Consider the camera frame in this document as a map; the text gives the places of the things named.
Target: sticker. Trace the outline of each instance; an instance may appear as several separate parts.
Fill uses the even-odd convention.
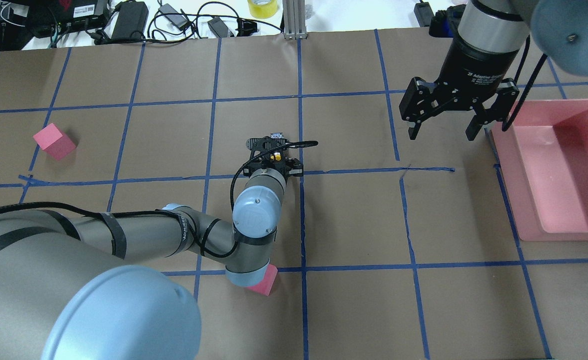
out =
[[[84,5],[74,7],[74,18],[81,18],[83,16],[93,15],[93,10],[95,9],[95,7],[95,5]]]

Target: robotic arm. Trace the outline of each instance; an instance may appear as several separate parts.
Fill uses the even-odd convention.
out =
[[[287,180],[303,176],[303,164],[285,151],[315,145],[278,134],[249,139],[250,159],[232,180],[249,177],[233,223],[173,203],[125,213],[53,202],[0,207],[0,359],[194,358],[194,298],[163,274],[129,263],[192,251],[224,264],[235,285],[259,283]],[[51,207],[84,217],[42,210]]]
[[[561,68],[588,76],[588,0],[470,0],[458,29],[452,29],[454,39],[438,79],[414,77],[401,100],[410,139],[428,118],[452,110],[476,113],[465,131],[470,141],[494,121],[504,122],[503,130],[508,130],[518,107],[508,121],[509,111],[520,90],[504,77],[530,29],[538,46]],[[493,105],[485,108],[483,103],[495,94]]]

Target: pink plastic tray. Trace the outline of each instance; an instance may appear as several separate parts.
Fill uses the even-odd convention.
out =
[[[588,100],[526,101],[492,133],[520,239],[588,240]]]

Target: pink foam block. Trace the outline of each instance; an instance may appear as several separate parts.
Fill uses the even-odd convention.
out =
[[[493,137],[520,239],[588,240],[588,99],[526,101]]]
[[[41,149],[49,155],[52,155],[56,160],[66,157],[67,154],[76,148],[72,139],[53,123],[45,126],[43,130],[40,130],[32,137]]]
[[[269,292],[271,291],[272,285],[274,285],[274,280],[276,280],[276,274],[278,273],[278,268],[274,265],[269,264],[267,266],[267,271],[265,271],[265,277],[262,278],[258,284],[254,286],[248,286],[249,290],[253,292],[257,292],[258,294],[263,294],[264,296],[269,296]]]

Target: yellow tape roll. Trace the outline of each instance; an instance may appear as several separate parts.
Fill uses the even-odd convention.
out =
[[[250,7],[250,14],[256,19],[271,18],[278,10],[276,0],[247,0]]]

